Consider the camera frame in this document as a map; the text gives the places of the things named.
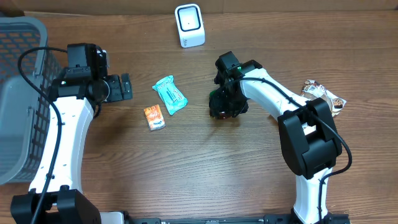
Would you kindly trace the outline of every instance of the basket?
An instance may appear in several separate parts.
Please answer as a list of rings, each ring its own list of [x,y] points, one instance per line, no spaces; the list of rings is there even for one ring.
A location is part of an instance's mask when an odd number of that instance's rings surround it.
[[[35,177],[49,130],[49,104],[19,75],[17,61],[47,46],[43,23],[31,17],[0,18],[0,185]],[[61,66],[50,51],[25,56],[22,69],[46,92]]]

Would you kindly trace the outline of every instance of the small orange box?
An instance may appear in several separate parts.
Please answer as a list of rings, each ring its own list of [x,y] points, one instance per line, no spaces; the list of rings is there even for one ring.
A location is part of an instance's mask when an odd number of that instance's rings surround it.
[[[145,116],[147,117],[148,126],[151,131],[162,129],[166,126],[159,105],[145,108],[144,113]]]

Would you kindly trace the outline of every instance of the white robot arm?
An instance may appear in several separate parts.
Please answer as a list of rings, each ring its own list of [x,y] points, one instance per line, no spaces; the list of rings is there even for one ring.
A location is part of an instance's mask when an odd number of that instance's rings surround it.
[[[220,56],[216,67],[218,74],[215,83],[221,87],[211,93],[210,115],[218,119],[236,117],[248,110],[247,99],[254,100],[268,111],[279,123],[282,154],[289,168],[296,174],[297,196],[292,209],[295,222],[318,223],[320,212],[322,220],[325,219],[328,215],[327,179],[322,185],[321,209],[318,207],[320,180],[332,172],[335,159],[341,154],[341,144],[339,141],[334,143],[336,139],[328,136],[322,125],[308,119],[309,116],[298,106],[311,108],[335,129],[330,111],[328,108],[325,110],[327,104],[317,99],[319,107],[312,106],[314,102],[308,102],[308,99],[276,82],[257,62],[252,60],[241,64],[232,52]]]
[[[286,89],[284,86],[275,81],[264,68],[256,68],[247,72],[245,78],[265,78],[266,80],[277,85],[281,90],[293,98],[297,103],[305,106],[308,101],[307,98],[298,96],[297,94]],[[297,106],[290,103],[290,101],[282,96],[275,88],[270,88],[269,85],[257,82],[244,80],[240,81],[242,93],[245,97],[254,100],[261,105],[274,119],[283,115],[285,111],[295,111]],[[310,134],[314,132],[315,126],[304,126],[304,133]],[[316,223],[319,221],[318,211],[318,196],[319,196],[319,180],[329,173],[332,168],[326,168],[314,174],[311,179],[306,179],[302,175],[296,175],[296,201],[294,203],[294,212],[304,224]],[[326,208],[326,189],[327,180],[323,185],[322,192],[322,218],[328,214]]]
[[[53,171],[54,178],[50,181],[47,192],[58,192],[61,186],[69,189],[81,188],[81,162],[88,126],[93,120],[94,112],[87,98],[78,100],[75,96],[61,97],[55,103],[61,113],[62,135],[57,160]],[[57,117],[54,109],[50,107],[50,127],[44,146],[42,160],[35,179],[30,183],[29,191],[35,189],[42,193],[49,171],[55,140],[57,138]]]

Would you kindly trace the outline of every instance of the wood grain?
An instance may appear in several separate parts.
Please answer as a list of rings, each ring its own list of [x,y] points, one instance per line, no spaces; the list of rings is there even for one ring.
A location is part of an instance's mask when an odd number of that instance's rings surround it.
[[[9,17],[24,15],[24,12],[20,10],[12,0],[1,0],[0,12]]]
[[[88,130],[85,195],[101,211],[134,217],[290,212],[295,177],[276,122],[252,101],[236,119],[208,116],[215,60],[232,50],[296,93],[315,79],[348,101],[335,122],[353,166],[330,179],[328,208],[348,213],[352,223],[398,223],[398,13],[208,14],[204,21],[206,44],[182,49],[172,15],[42,18],[50,46],[96,43],[110,54],[110,73],[131,76],[133,100],[104,105]],[[166,75],[189,100],[174,116],[152,90]],[[150,132],[143,109],[154,104],[167,126]],[[344,152],[336,169],[346,161]],[[11,198],[27,189],[0,186],[0,223],[13,222]]]
[[[13,0],[23,11],[86,15],[173,14],[189,0]],[[398,0],[196,0],[202,13],[394,10]]]

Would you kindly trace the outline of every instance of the black cable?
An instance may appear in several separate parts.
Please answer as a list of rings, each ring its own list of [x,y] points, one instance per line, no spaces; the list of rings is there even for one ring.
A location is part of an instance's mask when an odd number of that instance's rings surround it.
[[[55,104],[50,100],[50,98],[48,98],[48,96],[39,88],[37,88],[37,86],[35,86],[25,75],[24,71],[22,71],[22,59],[24,59],[24,57],[31,53],[31,52],[35,52],[37,50],[56,50],[59,52],[65,52],[67,53],[66,50],[63,49],[58,49],[55,47],[35,47],[32,48],[30,50],[25,51],[24,53],[21,54],[21,56],[19,56],[18,59],[18,71],[21,74],[21,76],[23,77],[23,79],[42,97],[44,98],[54,109],[55,114],[57,115],[57,120],[58,120],[58,132],[57,132],[57,140],[55,141],[55,149],[54,149],[54,153],[52,154],[52,158],[51,158],[51,163],[50,163],[50,167],[49,167],[49,172],[46,175],[46,180],[44,183],[44,187],[43,187],[43,191],[42,191],[42,195],[39,198],[39,202],[37,203],[36,206],[36,210],[33,214],[32,217],[32,221],[30,222],[30,224],[35,224],[37,219],[39,218],[39,215],[42,211],[42,205],[43,205],[43,201],[44,201],[44,196],[45,193],[47,192],[47,190],[49,189],[49,185],[50,185],[50,180],[51,178],[53,178],[52,172],[54,170],[54,165],[55,165],[55,161],[57,159],[57,154],[58,154],[58,150],[60,147],[60,140],[61,140],[61,132],[62,132],[62,119],[61,119],[61,114],[58,110],[58,108],[55,106]]]
[[[99,52],[101,52],[101,56],[103,56],[103,55],[105,54],[105,52],[102,50],[102,48],[101,48],[100,46],[95,45],[95,48],[96,48],[97,50],[99,50]]]
[[[102,103],[98,103],[98,110],[97,110],[97,112],[95,113],[93,119],[97,118],[97,117],[100,115],[101,110],[102,110]]]
[[[329,129],[329,131],[331,131],[331,133],[336,136],[340,141],[341,144],[344,146],[344,148],[346,149],[347,155],[348,155],[348,163],[347,165],[338,170],[338,171],[334,171],[330,174],[325,175],[324,177],[322,177],[320,179],[320,183],[319,183],[319,196],[318,196],[318,212],[319,212],[319,223],[321,223],[322,220],[322,208],[321,208],[321,203],[322,203],[322,186],[325,183],[325,180],[333,175],[337,175],[337,174],[341,174],[343,172],[346,172],[352,165],[353,163],[353,156],[352,153],[347,145],[347,143],[344,141],[344,139],[335,131],[333,130],[333,128],[331,128],[329,125],[327,125],[324,121],[322,121],[318,116],[316,116],[315,114],[313,114],[310,110],[308,110],[306,107],[302,106],[301,104],[297,103],[295,100],[293,100],[292,97],[290,97],[288,94],[286,94],[283,90],[281,90],[277,85],[275,85],[275,83],[272,83],[268,80],[266,80],[265,78],[251,78],[251,77],[247,77],[247,78],[240,78],[237,80],[232,80],[230,82],[228,82],[226,85],[231,85],[243,80],[252,80],[252,81],[259,81],[259,82],[263,82],[266,83],[270,86],[272,86],[273,88],[275,88],[281,95],[283,95],[286,99],[289,100],[289,102],[293,103],[295,106],[297,106],[298,108],[304,110],[306,113],[308,113],[315,121],[318,121],[319,123],[321,123],[322,125],[324,125],[324,127],[326,127],[327,129]],[[223,88],[225,88],[225,86],[222,86],[220,88],[218,88],[216,91],[221,91]]]

